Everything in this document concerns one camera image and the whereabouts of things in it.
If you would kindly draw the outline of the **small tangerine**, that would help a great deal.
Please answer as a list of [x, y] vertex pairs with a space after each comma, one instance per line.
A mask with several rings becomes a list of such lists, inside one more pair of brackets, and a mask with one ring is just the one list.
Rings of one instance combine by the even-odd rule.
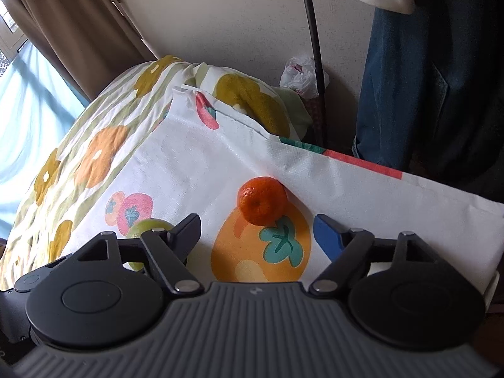
[[266, 226], [285, 213], [288, 197], [283, 184], [275, 178], [257, 177], [238, 190], [237, 208], [250, 224]]

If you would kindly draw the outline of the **white fruit print cloth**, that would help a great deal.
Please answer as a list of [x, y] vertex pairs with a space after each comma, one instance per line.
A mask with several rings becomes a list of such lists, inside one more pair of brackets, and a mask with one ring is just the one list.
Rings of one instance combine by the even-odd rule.
[[[259, 177], [281, 182], [289, 203], [280, 219], [253, 226], [237, 197]], [[202, 221], [189, 266], [204, 283], [311, 282], [336, 255], [333, 238], [314, 234], [319, 214], [378, 237], [411, 230], [478, 289], [487, 287], [503, 253], [498, 203], [301, 148], [208, 95], [178, 89], [167, 118], [114, 179], [98, 216], [126, 234], [140, 220], [177, 223], [189, 213]]]

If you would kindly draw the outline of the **floral striped duvet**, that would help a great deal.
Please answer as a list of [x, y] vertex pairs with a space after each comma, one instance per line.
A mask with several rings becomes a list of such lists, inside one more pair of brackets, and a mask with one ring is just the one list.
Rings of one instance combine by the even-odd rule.
[[1, 257], [1, 288], [59, 258], [70, 236], [133, 153], [168, 116], [174, 88], [200, 88], [268, 132], [303, 138], [313, 121], [301, 96], [225, 66], [175, 55], [123, 72], [78, 117], [32, 175]]

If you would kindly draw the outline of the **dark blue jeans hanging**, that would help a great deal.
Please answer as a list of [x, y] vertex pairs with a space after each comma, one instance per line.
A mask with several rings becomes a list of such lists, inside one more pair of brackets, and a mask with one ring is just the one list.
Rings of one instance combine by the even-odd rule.
[[354, 154], [503, 199], [503, 0], [376, 8]]

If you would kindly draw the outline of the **white plastic bag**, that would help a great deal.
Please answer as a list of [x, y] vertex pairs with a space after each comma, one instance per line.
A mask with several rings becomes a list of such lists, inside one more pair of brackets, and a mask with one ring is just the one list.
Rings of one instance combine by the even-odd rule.
[[294, 90], [305, 100], [311, 100], [319, 96], [313, 57], [290, 58], [285, 64], [279, 86]]

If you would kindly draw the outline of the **light blue window cloth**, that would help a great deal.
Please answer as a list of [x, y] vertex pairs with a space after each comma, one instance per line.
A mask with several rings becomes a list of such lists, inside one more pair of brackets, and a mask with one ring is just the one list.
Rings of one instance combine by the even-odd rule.
[[49, 154], [90, 101], [30, 42], [1, 76], [1, 238]]

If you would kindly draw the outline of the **brown curtain right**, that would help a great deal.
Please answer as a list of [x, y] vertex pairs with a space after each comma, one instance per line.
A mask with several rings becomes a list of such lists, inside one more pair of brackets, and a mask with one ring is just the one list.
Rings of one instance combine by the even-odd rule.
[[3, 0], [28, 39], [89, 100], [153, 53], [111, 0]]

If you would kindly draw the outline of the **black coat rack pole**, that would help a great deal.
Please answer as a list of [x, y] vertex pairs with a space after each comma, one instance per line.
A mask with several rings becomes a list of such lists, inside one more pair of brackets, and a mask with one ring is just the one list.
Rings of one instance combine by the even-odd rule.
[[316, 15], [313, 0], [303, 0], [306, 11], [308, 30], [310, 34], [311, 46], [313, 51], [313, 61], [315, 68], [316, 86], [319, 102], [319, 140], [321, 144], [326, 145], [326, 106], [325, 106], [325, 77], [322, 63], [321, 49], [319, 44], [319, 33], [316, 21]]

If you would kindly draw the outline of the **window frame with glass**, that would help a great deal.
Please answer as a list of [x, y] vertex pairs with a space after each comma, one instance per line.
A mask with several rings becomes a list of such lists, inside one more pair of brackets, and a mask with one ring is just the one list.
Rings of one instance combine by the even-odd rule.
[[27, 36], [14, 21], [7, 7], [0, 0], [0, 42], [1, 52], [12, 61], [19, 54]]

